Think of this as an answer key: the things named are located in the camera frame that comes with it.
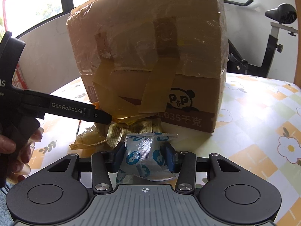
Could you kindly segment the person left hand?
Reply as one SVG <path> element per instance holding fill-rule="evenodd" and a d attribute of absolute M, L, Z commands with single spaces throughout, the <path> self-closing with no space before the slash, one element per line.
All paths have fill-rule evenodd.
<path fill-rule="evenodd" d="M 3 135 L 1 127 L 1 173 L 6 175 L 7 181 L 16 184 L 25 179 L 30 172 L 25 168 L 31 159 L 33 143 L 42 140 L 43 128 L 37 129 L 29 138 L 27 144 L 18 149 L 16 143 Z"/>

